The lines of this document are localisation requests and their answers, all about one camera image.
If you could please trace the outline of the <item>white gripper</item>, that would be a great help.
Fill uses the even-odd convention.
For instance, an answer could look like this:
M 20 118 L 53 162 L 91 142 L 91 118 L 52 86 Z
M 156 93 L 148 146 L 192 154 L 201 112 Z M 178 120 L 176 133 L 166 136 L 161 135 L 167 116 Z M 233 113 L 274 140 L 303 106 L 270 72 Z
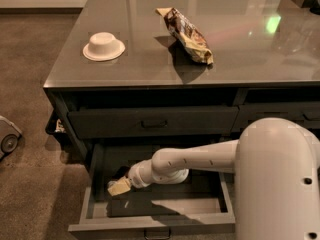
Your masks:
M 128 178 L 123 176 L 118 180 L 111 180 L 107 184 L 108 193 L 111 196 L 117 196 L 129 192 L 131 190 L 131 184 L 135 188 L 145 188 L 152 184 L 153 177 L 151 161 L 143 160 L 134 164 L 128 172 Z

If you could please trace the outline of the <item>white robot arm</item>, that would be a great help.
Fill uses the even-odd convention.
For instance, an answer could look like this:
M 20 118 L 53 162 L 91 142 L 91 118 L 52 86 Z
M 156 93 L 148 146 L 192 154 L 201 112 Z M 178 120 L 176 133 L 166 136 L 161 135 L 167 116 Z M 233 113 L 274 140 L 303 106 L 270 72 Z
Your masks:
M 186 149 L 163 148 L 108 184 L 178 184 L 190 169 L 235 175 L 236 240 L 320 240 L 320 141 L 280 118 L 251 123 L 237 140 Z

